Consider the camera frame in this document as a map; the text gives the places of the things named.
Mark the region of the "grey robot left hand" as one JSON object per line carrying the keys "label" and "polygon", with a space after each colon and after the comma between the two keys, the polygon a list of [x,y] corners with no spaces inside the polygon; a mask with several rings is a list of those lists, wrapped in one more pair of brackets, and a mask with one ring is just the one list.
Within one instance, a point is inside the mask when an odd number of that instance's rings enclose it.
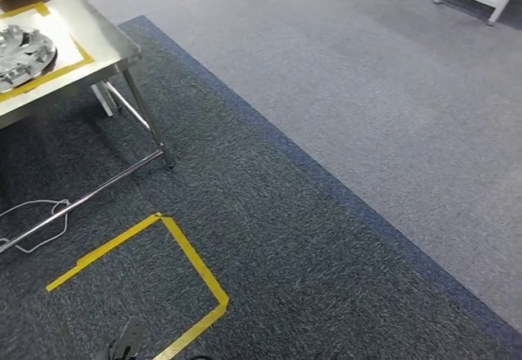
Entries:
{"label": "grey robot left hand", "polygon": [[109,345],[108,359],[137,359],[147,328],[148,323],[146,321],[131,317],[122,328],[122,332]]}

